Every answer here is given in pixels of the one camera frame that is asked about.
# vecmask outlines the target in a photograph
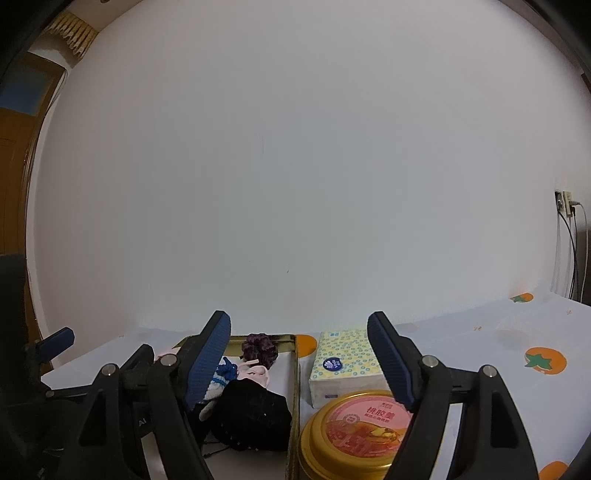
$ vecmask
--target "pink label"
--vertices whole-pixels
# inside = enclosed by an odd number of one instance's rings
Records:
[[[391,397],[356,397],[336,408],[326,422],[330,442],[341,452],[361,458],[396,453],[411,414]]]

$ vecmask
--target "yellow curtain valance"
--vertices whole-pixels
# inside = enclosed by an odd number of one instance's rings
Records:
[[[88,23],[70,12],[59,14],[45,29],[45,32],[61,36],[74,55],[80,59],[98,35],[98,32]]]

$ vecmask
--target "white cable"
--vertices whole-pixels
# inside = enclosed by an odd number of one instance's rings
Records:
[[[581,296],[579,301],[583,303],[583,290],[585,288],[585,280],[587,279],[587,265],[589,262],[589,230],[587,226],[587,212],[585,207],[579,203],[579,206],[583,209],[583,215],[585,217],[585,273],[583,274],[583,284],[581,285]]]

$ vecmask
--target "wooden door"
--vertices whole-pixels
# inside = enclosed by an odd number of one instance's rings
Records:
[[[64,69],[28,53],[0,86],[0,255],[26,255],[27,196],[41,124]],[[41,338],[28,279],[29,341]]]

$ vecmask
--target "gold container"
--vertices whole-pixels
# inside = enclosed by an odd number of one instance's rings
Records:
[[[337,398],[306,423],[300,465],[311,480],[381,480],[410,420],[386,390]]]

